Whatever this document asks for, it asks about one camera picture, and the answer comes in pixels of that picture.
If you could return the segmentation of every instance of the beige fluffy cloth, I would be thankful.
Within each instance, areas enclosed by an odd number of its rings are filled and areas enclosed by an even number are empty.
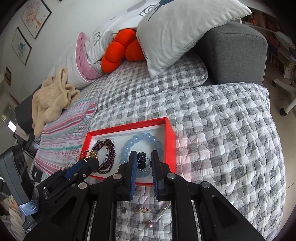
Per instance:
[[[57,120],[63,109],[69,109],[80,96],[80,91],[66,84],[67,68],[61,68],[56,77],[49,76],[32,99],[32,118],[35,137],[39,137],[45,123]]]

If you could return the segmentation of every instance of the orange plush toy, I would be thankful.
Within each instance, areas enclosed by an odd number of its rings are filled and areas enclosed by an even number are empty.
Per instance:
[[[103,72],[111,73],[116,70],[124,58],[128,61],[146,60],[136,32],[130,28],[121,30],[107,47],[101,62]]]

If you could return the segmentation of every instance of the blue gripper pad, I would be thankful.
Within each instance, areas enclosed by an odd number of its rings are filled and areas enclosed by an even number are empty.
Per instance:
[[[130,199],[131,200],[133,199],[133,195],[135,194],[135,190],[136,190],[137,161],[138,161],[138,156],[136,153],[133,157],[133,168],[131,172],[131,181],[130,181]]]
[[[77,163],[75,163],[73,166],[71,166],[68,171],[64,174],[64,177],[66,179],[70,179],[71,176],[74,175],[74,173],[78,172],[78,170],[85,164],[84,160],[80,160]]]
[[[158,197],[159,197],[158,180],[156,175],[156,166],[155,166],[155,160],[153,158],[153,152],[151,153],[151,169],[152,169],[152,178],[153,178],[153,186],[154,186],[154,195],[156,200],[158,200]]]

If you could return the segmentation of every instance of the wall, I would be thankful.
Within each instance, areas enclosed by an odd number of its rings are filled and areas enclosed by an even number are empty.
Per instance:
[[[19,102],[28,97],[47,77],[62,51],[80,32],[89,38],[101,21],[141,0],[44,0],[52,11],[34,39],[21,20],[27,3],[14,15],[0,36],[0,72],[8,67],[12,73],[11,86],[4,85]],[[16,27],[32,47],[26,65],[11,47]]]
[[[8,96],[4,93],[0,94],[0,115],[2,115],[8,103],[11,104]],[[12,135],[12,130],[9,129],[7,125],[0,120],[0,154],[2,154],[9,147],[15,144],[15,139]]]

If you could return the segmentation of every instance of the metal screw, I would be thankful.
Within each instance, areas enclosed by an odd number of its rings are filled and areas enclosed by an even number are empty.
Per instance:
[[[202,182],[202,187],[203,188],[209,188],[211,184],[209,182]]]
[[[116,174],[113,175],[113,178],[116,179],[116,180],[119,180],[121,177],[122,177],[122,175],[119,174],[119,173],[116,173]]]
[[[84,188],[87,187],[87,184],[86,184],[86,183],[79,183],[78,187],[79,187],[80,189],[84,189]]]
[[[176,177],[175,173],[170,172],[167,174],[167,178],[169,178],[169,179],[174,179],[175,177]]]

